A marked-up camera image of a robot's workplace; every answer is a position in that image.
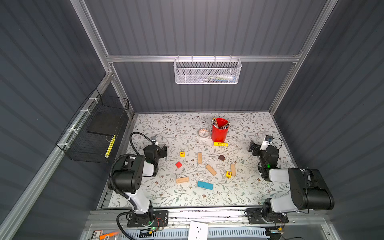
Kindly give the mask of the natural wood block diagonal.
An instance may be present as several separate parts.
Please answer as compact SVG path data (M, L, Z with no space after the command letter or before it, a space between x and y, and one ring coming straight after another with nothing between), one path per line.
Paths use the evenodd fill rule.
M215 176L217 174L217 172L214 170L214 168L211 165L206 165L206 169L209 171L209 173L212 176Z

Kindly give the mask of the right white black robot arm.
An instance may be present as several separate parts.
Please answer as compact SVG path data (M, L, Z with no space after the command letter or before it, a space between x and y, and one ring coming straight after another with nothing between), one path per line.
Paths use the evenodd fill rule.
M266 135L261 144L251 141L248 149L253 156L259 158L258 171L265 181L288 184L290 187L287 195L264 201L260 210L261 217L272 222L282 219L287 213L332 210L335 200L320 171L278 168L280 149L274 140L275 137Z

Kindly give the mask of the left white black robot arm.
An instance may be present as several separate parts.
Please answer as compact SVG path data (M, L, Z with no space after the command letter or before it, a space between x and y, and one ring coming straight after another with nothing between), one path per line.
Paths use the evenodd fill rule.
M155 177L159 160L168 155L167 146L159 147L156 137L149 138L151 144L144 154L124 154L113 163L108 177L108 188L129 201L137 215L153 215L153 204L145 196L141 185L144 177Z

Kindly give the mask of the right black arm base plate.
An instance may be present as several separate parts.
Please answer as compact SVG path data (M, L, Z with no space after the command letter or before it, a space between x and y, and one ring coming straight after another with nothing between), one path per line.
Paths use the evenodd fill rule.
M245 216L250 224L287 224L289 219L282 213L268 212L263 208L248 208L245 210Z

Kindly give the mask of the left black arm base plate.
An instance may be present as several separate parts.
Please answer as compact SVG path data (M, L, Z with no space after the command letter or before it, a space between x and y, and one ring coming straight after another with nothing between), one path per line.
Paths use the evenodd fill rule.
M128 228L139 227L166 227L168 225L168 211L149 211L145 214L130 214Z

